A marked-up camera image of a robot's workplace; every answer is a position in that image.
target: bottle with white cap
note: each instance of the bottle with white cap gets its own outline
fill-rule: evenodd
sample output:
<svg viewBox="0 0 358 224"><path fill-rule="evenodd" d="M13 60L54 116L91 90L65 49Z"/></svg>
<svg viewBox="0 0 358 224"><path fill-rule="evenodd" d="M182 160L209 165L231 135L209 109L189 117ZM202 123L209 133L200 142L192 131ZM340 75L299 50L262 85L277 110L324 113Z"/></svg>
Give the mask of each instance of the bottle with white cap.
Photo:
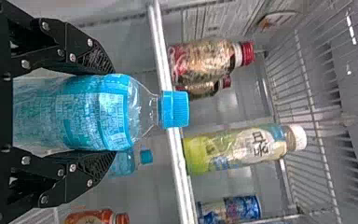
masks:
<svg viewBox="0 0 358 224"><path fill-rule="evenodd" d="M267 124L184 139L187 170L192 175L278 160L306 146L307 136L299 125Z"/></svg>

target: blue drink can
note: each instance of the blue drink can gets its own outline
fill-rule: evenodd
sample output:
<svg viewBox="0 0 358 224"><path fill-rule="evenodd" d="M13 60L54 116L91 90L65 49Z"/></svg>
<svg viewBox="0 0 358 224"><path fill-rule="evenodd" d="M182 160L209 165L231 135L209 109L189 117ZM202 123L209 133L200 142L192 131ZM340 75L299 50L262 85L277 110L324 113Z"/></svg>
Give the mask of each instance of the blue drink can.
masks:
<svg viewBox="0 0 358 224"><path fill-rule="evenodd" d="M200 224L233 224L261 218L255 195L223 198L213 203L197 203Z"/></svg>

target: plastic bottle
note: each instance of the plastic bottle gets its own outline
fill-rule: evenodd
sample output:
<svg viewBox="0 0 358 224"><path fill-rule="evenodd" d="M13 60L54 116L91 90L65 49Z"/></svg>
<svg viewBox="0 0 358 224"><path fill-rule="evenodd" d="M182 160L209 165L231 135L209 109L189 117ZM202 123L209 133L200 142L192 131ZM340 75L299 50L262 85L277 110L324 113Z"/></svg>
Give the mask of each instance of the plastic bottle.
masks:
<svg viewBox="0 0 358 224"><path fill-rule="evenodd" d="M211 203L197 203L200 224L234 224L261 218L261 208L254 195L226 197Z"/></svg>
<svg viewBox="0 0 358 224"><path fill-rule="evenodd" d="M110 209L83 211L70 214L64 224L130 224L127 213L115 214Z"/></svg>
<svg viewBox="0 0 358 224"><path fill-rule="evenodd" d="M186 165L191 175L278 160L288 151L306 146L306 133L298 125L267 124L184 139Z"/></svg>
<svg viewBox="0 0 358 224"><path fill-rule="evenodd" d="M215 83L234 68L249 65L255 59L252 43L216 38L170 46L168 55L175 86Z"/></svg>
<svg viewBox="0 0 358 224"><path fill-rule="evenodd" d="M13 116L16 147L124 150L156 125L187 126L189 108L186 92L112 74L15 82Z"/></svg>
<svg viewBox="0 0 358 224"><path fill-rule="evenodd" d="M125 176L134 173L140 166L153 162L153 153L149 148L130 148L125 151L119 151L109 169L110 178L116 176Z"/></svg>
<svg viewBox="0 0 358 224"><path fill-rule="evenodd" d="M187 91L188 99L190 101L212 97L217 94L219 90L231 87L231 77L224 76L218 81L213 83L212 81L206 83L199 83L190 86L177 86L177 91Z"/></svg>

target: shelf divider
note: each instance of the shelf divider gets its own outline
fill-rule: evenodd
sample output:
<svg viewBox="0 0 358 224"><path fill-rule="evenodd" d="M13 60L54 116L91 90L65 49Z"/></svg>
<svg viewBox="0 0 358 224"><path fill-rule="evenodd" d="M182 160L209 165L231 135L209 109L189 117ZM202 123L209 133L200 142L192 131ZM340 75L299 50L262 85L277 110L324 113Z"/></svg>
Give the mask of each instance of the shelf divider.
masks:
<svg viewBox="0 0 358 224"><path fill-rule="evenodd" d="M147 5L147 16L153 39L153 47L156 56L158 82L162 91L172 91L170 67L162 28L161 10L158 0ZM175 183L179 216L182 224L197 224L196 214L192 206L192 190L187 179L186 162L183 154L180 130L170 128L167 130L170 144L173 180Z"/></svg>

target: water bottle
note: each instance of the water bottle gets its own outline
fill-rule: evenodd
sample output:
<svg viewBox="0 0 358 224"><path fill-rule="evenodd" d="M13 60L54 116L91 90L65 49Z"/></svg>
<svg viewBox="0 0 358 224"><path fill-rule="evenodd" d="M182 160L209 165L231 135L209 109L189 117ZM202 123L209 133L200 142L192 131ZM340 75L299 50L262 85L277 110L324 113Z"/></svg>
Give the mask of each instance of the water bottle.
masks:
<svg viewBox="0 0 358 224"><path fill-rule="evenodd" d="M131 175L140 166L145 166L153 162L153 153L149 148L132 147L125 151L119 151L108 171L110 178L116 176Z"/></svg>
<svg viewBox="0 0 358 224"><path fill-rule="evenodd" d="M185 127L188 96L151 93L132 77L33 78L14 84L16 147L124 150L154 126Z"/></svg>

